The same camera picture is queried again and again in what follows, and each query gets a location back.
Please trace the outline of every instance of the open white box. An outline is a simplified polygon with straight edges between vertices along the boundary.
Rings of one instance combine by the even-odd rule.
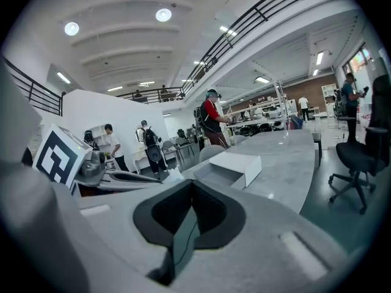
[[[261,157],[222,152],[194,172],[200,180],[242,190],[262,171]]]

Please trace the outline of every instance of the white plastic bag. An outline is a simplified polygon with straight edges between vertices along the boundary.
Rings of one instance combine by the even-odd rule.
[[[184,180],[184,177],[180,173],[178,166],[176,166],[175,169],[170,169],[169,174],[170,175],[165,180],[163,180],[163,183],[171,183],[176,180]]]

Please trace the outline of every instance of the round ceiling light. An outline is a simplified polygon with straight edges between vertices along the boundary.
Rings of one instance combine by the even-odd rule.
[[[69,36],[74,36],[79,32],[79,25],[75,22],[70,22],[65,25],[65,33]]]
[[[171,18],[171,11],[169,9],[161,9],[156,13],[156,19],[160,22],[166,22]]]

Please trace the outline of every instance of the chair armrest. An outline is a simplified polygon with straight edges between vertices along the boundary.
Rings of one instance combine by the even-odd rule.
[[[377,127],[366,127],[365,130],[373,132],[374,134],[386,134],[388,131],[384,128],[377,128]]]

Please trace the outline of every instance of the person in red shirt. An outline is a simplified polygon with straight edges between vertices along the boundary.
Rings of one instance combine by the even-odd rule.
[[[227,149],[228,143],[221,132],[220,123],[228,123],[228,119],[219,115],[214,105],[219,95],[215,89],[206,93],[206,100],[201,104],[200,113],[205,135],[209,138],[211,144],[220,145]]]

